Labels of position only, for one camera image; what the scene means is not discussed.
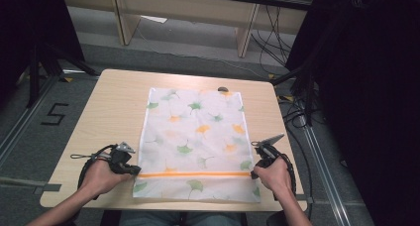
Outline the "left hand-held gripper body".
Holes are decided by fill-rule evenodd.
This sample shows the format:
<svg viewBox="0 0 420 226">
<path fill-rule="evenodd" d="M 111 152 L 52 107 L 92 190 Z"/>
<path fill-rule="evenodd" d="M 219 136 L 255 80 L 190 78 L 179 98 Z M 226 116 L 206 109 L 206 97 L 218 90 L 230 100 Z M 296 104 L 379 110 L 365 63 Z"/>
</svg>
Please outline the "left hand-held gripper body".
<svg viewBox="0 0 420 226">
<path fill-rule="evenodd" d="M 130 166 L 127 164 L 127 161 L 132 157 L 134 152 L 135 151 L 125 142 L 112 147 L 109 161 L 111 171 L 119 174 L 126 173 L 125 167 Z"/>
</svg>

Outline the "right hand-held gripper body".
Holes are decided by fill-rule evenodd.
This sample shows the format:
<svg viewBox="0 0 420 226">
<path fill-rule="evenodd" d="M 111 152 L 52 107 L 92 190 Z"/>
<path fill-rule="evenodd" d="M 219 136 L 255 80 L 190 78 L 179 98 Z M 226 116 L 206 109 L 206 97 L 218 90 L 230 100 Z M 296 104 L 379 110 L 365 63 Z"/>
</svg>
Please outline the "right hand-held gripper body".
<svg viewBox="0 0 420 226">
<path fill-rule="evenodd" d="M 270 137 L 262 141 L 254 141 L 252 145 L 255 147 L 256 153 L 261 157 L 257 165 L 261 168 L 268 168 L 276 159 L 282 158 L 283 154 L 274 146 L 284 134 Z"/>
</svg>

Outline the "leaf-print white mesh bag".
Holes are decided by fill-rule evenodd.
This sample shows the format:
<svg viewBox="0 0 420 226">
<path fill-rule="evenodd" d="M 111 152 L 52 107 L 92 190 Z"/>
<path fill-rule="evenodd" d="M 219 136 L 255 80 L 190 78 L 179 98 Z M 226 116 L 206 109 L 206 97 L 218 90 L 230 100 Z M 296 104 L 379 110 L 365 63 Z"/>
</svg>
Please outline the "leaf-print white mesh bag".
<svg viewBox="0 0 420 226">
<path fill-rule="evenodd" d="M 239 92 L 150 90 L 135 197 L 257 203 L 254 164 Z"/>
</svg>

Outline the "person's right hand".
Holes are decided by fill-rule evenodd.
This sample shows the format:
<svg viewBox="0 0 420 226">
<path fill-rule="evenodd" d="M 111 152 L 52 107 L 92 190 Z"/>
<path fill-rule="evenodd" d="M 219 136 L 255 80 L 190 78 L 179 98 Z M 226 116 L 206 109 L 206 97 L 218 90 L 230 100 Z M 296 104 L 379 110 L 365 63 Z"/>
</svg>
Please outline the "person's right hand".
<svg viewBox="0 0 420 226">
<path fill-rule="evenodd" d="M 285 198 L 287 195 L 293 195 L 287 164 L 282 158 L 276 159 L 267 168 L 255 166 L 254 172 L 259 176 L 262 184 L 270 189 L 278 200 Z"/>
</svg>

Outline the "person's left hand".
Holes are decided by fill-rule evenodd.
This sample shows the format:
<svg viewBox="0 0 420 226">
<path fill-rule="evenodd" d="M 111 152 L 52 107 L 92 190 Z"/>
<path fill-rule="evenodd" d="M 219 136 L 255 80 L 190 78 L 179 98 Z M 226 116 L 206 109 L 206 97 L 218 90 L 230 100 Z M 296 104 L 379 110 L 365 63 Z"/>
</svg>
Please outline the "person's left hand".
<svg viewBox="0 0 420 226">
<path fill-rule="evenodd" d="M 111 171 L 108 163 L 102 159 L 95 161 L 87 170 L 79 190 L 91 199 L 112 190 L 121 182 L 131 179 L 130 174 L 118 174 Z"/>
</svg>

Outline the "person's blue jeans legs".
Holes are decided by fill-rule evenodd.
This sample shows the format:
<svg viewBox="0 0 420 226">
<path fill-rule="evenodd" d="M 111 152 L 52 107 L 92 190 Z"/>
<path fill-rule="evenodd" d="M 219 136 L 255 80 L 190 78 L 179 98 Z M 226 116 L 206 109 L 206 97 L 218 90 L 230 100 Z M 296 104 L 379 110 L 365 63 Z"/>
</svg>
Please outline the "person's blue jeans legs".
<svg viewBox="0 0 420 226">
<path fill-rule="evenodd" d="M 242 226 L 240 213 L 123 211 L 119 226 Z"/>
</svg>

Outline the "black tripod stand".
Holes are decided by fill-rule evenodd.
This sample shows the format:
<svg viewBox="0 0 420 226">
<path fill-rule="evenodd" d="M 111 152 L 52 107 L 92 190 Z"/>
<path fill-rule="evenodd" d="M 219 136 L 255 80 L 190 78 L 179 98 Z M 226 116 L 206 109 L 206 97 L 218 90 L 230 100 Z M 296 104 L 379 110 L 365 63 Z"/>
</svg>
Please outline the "black tripod stand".
<svg viewBox="0 0 420 226">
<path fill-rule="evenodd" d="M 303 115 L 306 119 L 306 125 L 309 127 L 312 126 L 311 115 L 314 100 L 313 89 L 315 85 L 314 72 L 318 66 L 319 59 L 316 56 L 310 56 L 298 68 L 270 81 L 273 86 L 277 86 L 291 77 L 295 78 L 295 81 L 290 87 L 290 91 L 295 97 L 300 97 L 304 101 L 304 105 L 302 106 Z"/>
<path fill-rule="evenodd" d="M 64 59 L 77 67 L 79 70 L 91 75 L 98 76 L 99 72 L 89 67 L 82 60 L 48 43 L 37 43 L 30 51 L 30 94 L 28 108 L 31 108 L 40 98 L 40 68 L 42 67 L 48 77 L 61 77 L 63 69 L 58 63 Z"/>
</svg>

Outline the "white paper sheet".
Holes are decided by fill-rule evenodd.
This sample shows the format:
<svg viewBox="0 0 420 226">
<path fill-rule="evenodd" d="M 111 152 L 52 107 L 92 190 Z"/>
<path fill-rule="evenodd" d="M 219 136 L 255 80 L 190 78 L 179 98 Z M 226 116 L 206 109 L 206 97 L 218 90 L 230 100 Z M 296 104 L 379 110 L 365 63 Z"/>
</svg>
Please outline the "white paper sheet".
<svg viewBox="0 0 420 226">
<path fill-rule="evenodd" d="M 144 19 L 153 21 L 153 22 L 157 22 L 160 24 L 164 24 L 167 21 L 167 18 L 161 18 L 161 17 L 153 17 L 153 16 L 141 16 Z"/>
</svg>

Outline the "light wooden desk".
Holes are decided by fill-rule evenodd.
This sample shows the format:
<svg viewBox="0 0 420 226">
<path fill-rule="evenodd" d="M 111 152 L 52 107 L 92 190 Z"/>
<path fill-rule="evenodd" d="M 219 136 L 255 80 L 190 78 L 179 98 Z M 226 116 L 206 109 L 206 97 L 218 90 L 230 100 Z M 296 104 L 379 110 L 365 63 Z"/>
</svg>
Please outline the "light wooden desk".
<svg viewBox="0 0 420 226">
<path fill-rule="evenodd" d="M 254 29 L 298 33 L 312 0 L 64 0 L 68 6 L 115 14 L 120 43 L 131 42 L 143 16 L 230 26 L 238 56 L 247 52 Z"/>
</svg>

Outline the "metal floor rail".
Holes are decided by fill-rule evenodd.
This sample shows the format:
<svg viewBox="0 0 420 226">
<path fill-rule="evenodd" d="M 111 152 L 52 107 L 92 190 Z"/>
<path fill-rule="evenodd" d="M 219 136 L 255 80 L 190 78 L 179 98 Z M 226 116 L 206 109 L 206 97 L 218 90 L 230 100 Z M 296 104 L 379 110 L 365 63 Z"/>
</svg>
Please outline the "metal floor rail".
<svg viewBox="0 0 420 226">
<path fill-rule="evenodd" d="M 58 82 L 58 78 L 49 77 L 43 84 L 39 98 L 30 106 L 27 107 L 21 117 L 17 120 L 13 128 L 8 132 L 6 137 L 0 142 L 0 167 L 6 162 L 13 149 L 18 144 L 26 129 L 41 109 L 45 102 L 47 95 Z"/>
<path fill-rule="evenodd" d="M 352 226 L 347 208 L 344 205 L 336 184 L 332 179 L 313 128 L 305 127 L 304 134 L 307 139 L 309 149 L 313 155 L 317 170 L 320 173 L 321 180 L 338 226 Z"/>
</svg>

